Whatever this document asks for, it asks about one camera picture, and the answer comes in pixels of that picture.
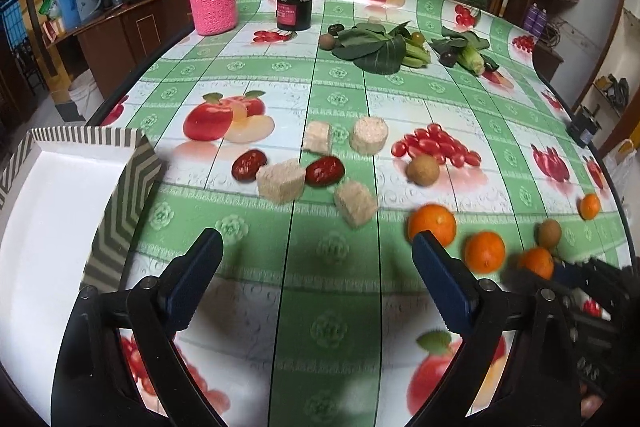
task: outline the white bucket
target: white bucket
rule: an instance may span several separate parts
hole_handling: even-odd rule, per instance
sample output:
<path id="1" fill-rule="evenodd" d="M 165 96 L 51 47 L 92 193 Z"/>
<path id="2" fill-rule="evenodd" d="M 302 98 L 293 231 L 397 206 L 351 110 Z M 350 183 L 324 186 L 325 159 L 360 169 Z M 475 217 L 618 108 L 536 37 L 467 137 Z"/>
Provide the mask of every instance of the white bucket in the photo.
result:
<path id="1" fill-rule="evenodd" d="M 86 70 L 71 83 L 69 97 L 76 103 L 78 113 L 85 120 L 89 120 L 104 102 L 91 70 Z"/>

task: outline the orange fruit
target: orange fruit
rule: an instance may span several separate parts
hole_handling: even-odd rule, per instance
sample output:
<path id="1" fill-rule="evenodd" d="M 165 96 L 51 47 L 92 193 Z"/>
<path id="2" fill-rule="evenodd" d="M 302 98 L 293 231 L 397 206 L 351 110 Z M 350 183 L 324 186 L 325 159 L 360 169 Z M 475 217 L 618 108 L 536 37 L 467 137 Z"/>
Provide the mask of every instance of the orange fruit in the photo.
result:
<path id="1" fill-rule="evenodd" d="M 587 194 L 580 200 L 578 211 L 580 212 L 580 217 L 585 221 L 593 219 L 600 211 L 600 198 L 593 193 Z"/>
<path id="2" fill-rule="evenodd" d="M 527 268 L 542 279 L 551 279 L 554 274 L 554 260 L 545 248 L 531 248 L 522 254 L 518 261 L 520 268 Z"/>
<path id="3" fill-rule="evenodd" d="M 465 244 L 466 267 L 475 273 L 495 272 L 505 256 L 504 241 L 495 232 L 478 232 Z"/>
<path id="4" fill-rule="evenodd" d="M 415 234 L 429 230 L 443 247 L 453 243 L 457 230 L 456 218 L 441 204 L 425 204 L 418 208 L 407 222 L 407 236 L 414 240 Z"/>

